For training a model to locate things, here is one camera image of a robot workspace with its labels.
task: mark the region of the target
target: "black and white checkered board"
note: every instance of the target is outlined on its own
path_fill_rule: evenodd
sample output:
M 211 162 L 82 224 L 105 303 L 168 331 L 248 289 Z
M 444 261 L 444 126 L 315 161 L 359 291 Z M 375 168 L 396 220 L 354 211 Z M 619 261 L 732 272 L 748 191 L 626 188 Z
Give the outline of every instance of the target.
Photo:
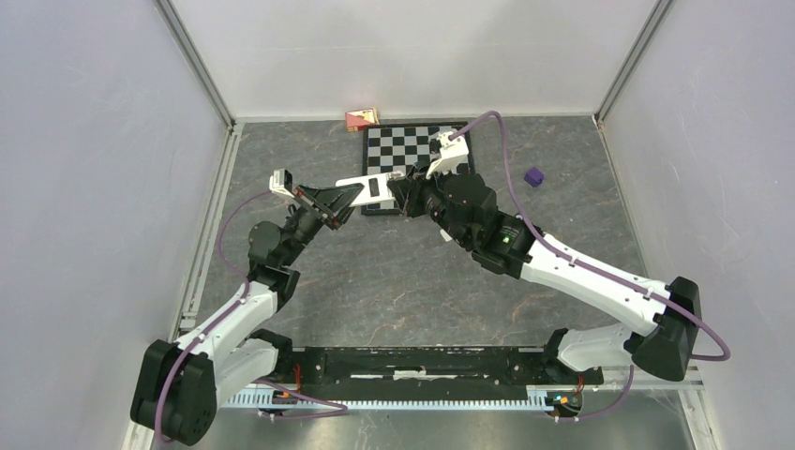
M 365 129 L 363 175 L 403 171 L 408 173 L 418 161 L 430 161 L 428 141 L 438 132 L 461 129 L 466 122 L 441 122 L 435 124 L 379 125 Z M 469 162 L 459 164 L 456 173 L 474 173 L 474 160 L 470 133 L 464 137 L 470 149 Z M 363 215 L 398 215 L 396 202 L 381 202 L 362 206 Z

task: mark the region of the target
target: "purple cable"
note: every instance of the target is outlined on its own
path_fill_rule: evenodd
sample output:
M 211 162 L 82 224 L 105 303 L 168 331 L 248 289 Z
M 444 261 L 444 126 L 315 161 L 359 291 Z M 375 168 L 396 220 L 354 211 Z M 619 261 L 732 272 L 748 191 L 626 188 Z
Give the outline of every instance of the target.
M 562 250 L 559 250 L 559 249 L 555 248 L 549 242 L 547 242 L 544 239 L 544 236 L 542 236 L 541 233 L 538 232 L 535 229 L 535 227 L 533 226 L 533 223 L 530 221 L 530 216 L 527 214 L 527 211 L 525 211 L 524 207 L 521 205 L 521 203 L 519 203 L 519 200 L 517 198 L 517 194 L 516 194 L 516 192 L 514 192 L 513 181 L 511 180 L 511 166 L 508 163 L 508 133 L 507 133 L 507 129 L 505 128 L 505 123 L 503 121 L 503 117 L 500 115 L 500 113 L 496 112 L 496 111 L 484 112 L 479 117 L 477 117 L 476 119 L 471 121 L 471 123 L 468 124 L 466 127 L 454 132 L 450 136 L 450 140 L 452 141 L 455 138 L 463 135 L 464 133 L 466 133 L 470 129 L 477 127 L 478 125 L 480 125 L 483 122 L 485 122 L 490 116 L 493 116 L 495 119 L 497 119 L 497 123 L 500 125 L 500 135 L 501 135 L 501 138 L 502 138 L 502 163 L 505 166 L 505 178 L 507 178 L 507 181 L 508 181 L 508 192 L 511 194 L 511 200 L 514 202 L 514 205 L 516 206 L 517 210 L 519 211 L 519 214 L 522 216 L 522 220 L 524 220 L 525 225 L 527 225 L 527 228 L 530 230 L 530 233 L 532 233 L 532 237 L 534 237 L 536 241 L 540 242 L 542 246 L 544 246 L 547 250 L 549 250 L 552 253 L 554 253 L 555 256 L 557 256 L 558 258 L 563 258 L 568 263 L 571 263 L 572 256 L 567 254 L 567 253 L 565 253 L 565 252 L 563 252 Z M 642 286 L 640 286 L 640 285 L 638 285 L 636 283 L 633 283 L 632 281 L 630 281 L 628 279 L 624 279 L 622 277 L 618 277 L 616 275 L 613 275 L 613 274 L 609 273 L 606 270 L 603 270 L 603 269 L 601 269 L 599 267 L 596 267 L 596 266 L 594 266 L 592 264 L 588 264 L 587 262 L 584 262 L 584 261 L 582 261 L 580 259 L 575 260 L 574 264 L 582 267 L 583 269 L 589 270 L 589 271 L 595 273 L 596 275 L 600 275 L 600 276 L 602 276 L 604 278 L 607 278 L 607 279 L 610 279 L 612 281 L 615 281 L 615 282 L 621 284 L 622 286 L 635 291 L 636 293 L 646 293 L 646 289 L 643 288 Z M 652 292 L 651 298 L 653 298 L 654 300 L 662 303 L 666 307 L 671 308 L 671 309 L 675 310 L 676 312 L 682 314 L 688 321 L 692 322 L 695 326 L 697 326 L 698 328 L 703 330 L 704 333 L 706 333 L 710 338 L 712 338 L 712 340 L 715 341 L 715 343 L 718 345 L 718 347 L 720 347 L 721 352 L 723 352 L 723 354 L 718 354 L 718 355 L 691 354 L 690 357 L 692 359 L 696 359 L 696 360 L 700 360 L 700 361 L 726 361 L 726 360 L 729 359 L 729 357 L 731 356 L 731 350 L 728 348 L 728 345 L 726 344 L 726 342 L 723 339 L 721 339 L 720 336 L 718 336 L 717 333 L 714 332 L 714 330 L 711 329 L 711 327 L 709 325 L 704 323 L 704 321 L 702 321 L 701 319 L 696 317 L 692 312 L 688 311 L 687 309 L 685 309 L 683 307 L 680 307 L 676 303 L 668 300 L 666 297 L 660 295 L 657 292 Z
M 251 283 L 248 281 L 248 277 L 247 277 L 245 272 L 243 272 L 242 270 L 240 270 L 237 267 L 235 267 L 234 264 L 232 264 L 231 262 L 229 262 L 229 260 L 226 259 L 226 257 L 223 254 L 223 248 L 221 246 L 221 241 L 223 240 L 224 233 L 226 232 L 226 229 L 229 226 L 229 223 L 232 221 L 232 218 L 243 208 L 243 206 L 246 206 L 247 204 L 251 203 L 252 201 L 254 201 L 256 199 L 259 199 L 260 197 L 262 197 L 264 195 L 267 195 L 267 194 L 270 194 L 270 190 L 266 190 L 265 192 L 260 192 L 259 194 L 253 195 L 253 196 L 245 199 L 242 203 L 238 204 L 237 207 L 234 208 L 232 213 L 229 214 L 226 217 L 226 219 L 223 221 L 223 223 L 221 224 L 220 231 L 218 232 L 218 238 L 216 240 L 216 253 L 217 253 L 218 257 L 223 261 L 223 263 L 226 264 L 227 267 L 232 269 L 232 271 L 235 274 L 237 274 L 238 276 L 240 276 L 240 278 L 243 279 L 244 288 L 243 288 L 243 293 L 241 293 L 240 298 L 238 299 L 238 301 L 234 302 L 230 307 L 226 308 L 222 313 L 218 314 L 218 317 L 216 317 L 212 322 L 210 322 L 204 328 L 204 330 L 203 330 L 203 334 L 204 335 L 206 335 L 206 334 L 210 333 L 211 331 L 213 331 L 213 329 L 216 326 L 218 326 L 219 323 L 223 322 L 224 319 L 229 317 L 230 314 L 232 314 L 240 305 L 242 305 L 242 303 L 240 303 L 240 300 L 243 300 L 246 297 L 248 297 L 248 291 L 250 291 L 250 289 L 251 289 Z M 160 397 L 157 399 L 157 408 L 155 409 L 155 436 L 162 443 L 170 443 L 172 441 L 170 439 L 166 439 L 165 436 L 163 436 L 163 409 L 165 408 L 165 405 L 166 405 L 166 398 L 169 395 L 169 389 L 171 389 L 172 383 L 173 383 L 173 379 L 174 379 L 174 377 L 176 377 L 177 371 L 179 370 L 179 368 L 185 362 L 185 359 L 190 354 L 190 351 L 192 351 L 197 345 L 199 345 L 199 342 L 201 342 L 201 341 L 202 340 L 199 337 L 195 337 L 193 340 L 190 341 L 190 343 L 186 346 L 186 348 L 181 353 L 179 353 L 179 356 L 177 356 L 176 361 L 174 361 L 174 364 L 173 364 L 171 370 L 169 370 L 169 374 L 166 376 L 166 381 L 163 383 L 163 389 L 160 391 Z M 287 389 L 284 389 L 284 388 L 281 388 L 281 387 L 279 387 L 279 389 L 283 390 L 283 391 L 286 391 L 286 392 L 290 392 L 291 394 L 293 393 L 292 391 L 288 391 Z M 341 408 L 344 408 L 345 411 L 348 410 L 347 406 L 337 405 L 336 403 L 325 402 L 325 400 L 320 400 L 320 399 L 317 399 L 317 398 L 307 397 L 307 396 L 304 396 L 302 394 L 298 394 L 298 395 L 296 395 L 296 397 L 304 399 L 306 401 L 314 401 L 316 403 L 328 404 L 329 406 L 341 407 Z M 318 414 L 307 414 L 307 415 L 302 415 L 302 416 L 294 416 L 293 418 L 305 418 L 305 417 L 306 418 L 315 418 L 315 417 L 327 417 L 327 416 L 328 415 L 321 415 L 321 413 L 318 413 Z
M 273 387 L 278 391 L 283 391 L 295 398 L 300 398 L 305 401 L 311 401 L 312 403 L 317 403 L 319 405 L 330 406 L 332 408 L 337 408 L 334 411 L 326 411 L 326 412 L 314 412 L 312 414 L 304 414 L 304 415 L 274 415 L 274 420 L 297 420 L 297 419 L 319 419 L 321 417 L 334 417 L 335 415 L 343 415 L 348 412 L 348 407 L 341 403 L 335 403 L 333 401 L 321 400 L 319 398 L 305 396 L 300 392 L 291 391 L 290 389 L 282 386 L 281 384 L 272 382 L 265 378 L 260 378 L 256 381 L 258 384 L 266 384 L 268 386 Z

